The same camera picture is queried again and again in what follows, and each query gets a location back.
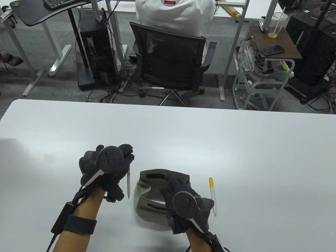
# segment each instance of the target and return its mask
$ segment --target black glove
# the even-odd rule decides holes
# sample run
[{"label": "black glove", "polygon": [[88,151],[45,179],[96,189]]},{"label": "black glove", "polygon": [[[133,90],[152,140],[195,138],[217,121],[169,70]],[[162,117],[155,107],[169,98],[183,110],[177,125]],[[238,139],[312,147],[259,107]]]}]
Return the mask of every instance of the black glove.
[{"label": "black glove", "polygon": [[[189,228],[192,228],[196,235],[201,236],[209,230],[208,218],[210,211],[214,206],[214,201],[207,198],[200,197],[185,181],[179,178],[175,178],[173,175],[168,174],[165,176],[167,186],[162,187],[160,192],[166,202],[168,225],[172,228],[173,234],[180,234],[186,232]],[[199,212],[197,216],[193,217],[197,223],[199,230],[190,220],[184,219],[179,216],[176,209],[173,206],[173,198],[178,192],[188,192],[196,199]]]},{"label": "black glove", "polygon": [[[82,174],[88,174],[92,170],[97,170],[99,167],[98,155],[100,151],[104,148],[103,145],[99,145],[96,148],[96,151],[88,153],[90,157],[84,157],[79,159],[79,167]],[[116,200],[120,201],[124,198],[123,191],[119,187],[119,181],[125,177],[129,170],[129,165],[134,160],[134,155],[132,154],[133,148],[129,144],[122,144],[118,147],[123,153],[123,161],[118,163],[112,168],[111,173],[104,173],[103,175],[98,176],[91,184],[85,187],[88,192],[91,192],[97,186],[102,187],[107,191],[106,200],[108,202],[115,202]]]}]

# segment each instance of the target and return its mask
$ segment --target white pen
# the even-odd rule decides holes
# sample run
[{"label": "white pen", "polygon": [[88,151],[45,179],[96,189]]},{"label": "white pen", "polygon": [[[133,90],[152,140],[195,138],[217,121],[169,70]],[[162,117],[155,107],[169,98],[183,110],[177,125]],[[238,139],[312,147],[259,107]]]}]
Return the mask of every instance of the white pen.
[{"label": "white pen", "polygon": [[215,190],[213,188],[213,180],[212,177],[209,178],[209,185],[210,185],[210,193],[211,193],[211,199],[215,202],[214,207],[212,208],[213,214],[215,217],[217,217],[217,204],[216,204],[216,196],[215,196]]},{"label": "white pen", "polygon": [[129,196],[131,195],[131,167],[128,166],[128,172],[127,172],[127,196],[129,199]]}]

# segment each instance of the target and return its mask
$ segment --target forearm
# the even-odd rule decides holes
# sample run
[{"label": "forearm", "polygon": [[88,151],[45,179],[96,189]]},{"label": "forearm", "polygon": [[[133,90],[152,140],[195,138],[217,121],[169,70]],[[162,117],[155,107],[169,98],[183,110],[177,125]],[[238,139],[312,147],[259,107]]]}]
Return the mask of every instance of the forearm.
[{"label": "forearm", "polygon": [[188,229],[186,231],[191,250],[193,252],[211,252],[211,247],[201,238],[199,238],[197,235],[195,235],[194,231],[192,229]]},{"label": "forearm", "polygon": [[[76,208],[74,215],[85,219],[95,220],[105,191],[98,187]],[[53,252],[86,252],[91,235],[75,234],[63,231]]]}]

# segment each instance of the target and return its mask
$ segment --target black disc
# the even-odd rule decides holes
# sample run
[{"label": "black disc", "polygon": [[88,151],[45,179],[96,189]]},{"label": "black disc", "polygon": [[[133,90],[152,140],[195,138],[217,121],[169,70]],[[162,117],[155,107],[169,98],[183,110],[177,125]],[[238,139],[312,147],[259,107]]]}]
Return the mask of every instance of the black disc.
[{"label": "black disc", "polygon": [[173,198],[173,207],[183,219],[193,219],[199,210],[194,196],[188,192],[178,192]]},{"label": "black disc", "polygon": [[119,168],[124,160],[124,154],[115,146],[107,146],[98,156],[98,167],[105,173],[111,173],[114,168]]}]

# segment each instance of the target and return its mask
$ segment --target yellow pen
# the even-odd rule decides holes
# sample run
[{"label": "yellow pen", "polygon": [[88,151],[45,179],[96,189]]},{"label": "yellow pen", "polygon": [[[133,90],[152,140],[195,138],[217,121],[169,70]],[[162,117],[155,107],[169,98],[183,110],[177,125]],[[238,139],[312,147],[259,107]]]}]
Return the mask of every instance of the yellow pen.
[{"label": "yellow pen", "polygon": [[209,178],[209,185],[210,185],[211,199],[215,202],[215,205],[212,208],[212,211],[213,211],[213,214],[216,217],[217,216],[217,204],[216,204],[215,190],[213,189],[213,180],[212,180],[212,177]]}]

